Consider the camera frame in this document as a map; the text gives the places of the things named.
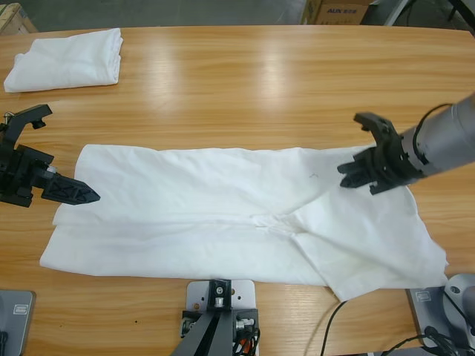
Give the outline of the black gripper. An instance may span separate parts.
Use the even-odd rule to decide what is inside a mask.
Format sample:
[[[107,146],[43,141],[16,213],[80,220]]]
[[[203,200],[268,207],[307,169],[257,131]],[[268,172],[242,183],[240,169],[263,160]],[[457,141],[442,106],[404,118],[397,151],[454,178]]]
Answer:
[[[380,141],[370,149],[369,154],[357,154],[352,162],[340,164],[337,170],[340,174],[346,174],[341,187],[359,188],[370,184],[372,195],[412,184],[425,177],[410,162],[400,136]]]
[[[100,200],[89,185],[64,177],[53,168],[54,156],[27,146],[15,148],[16,140],[7,137],[8,125],[1,125],[1,202],[29,207],[33,187],[41,188],[42,199],[68,205]]]

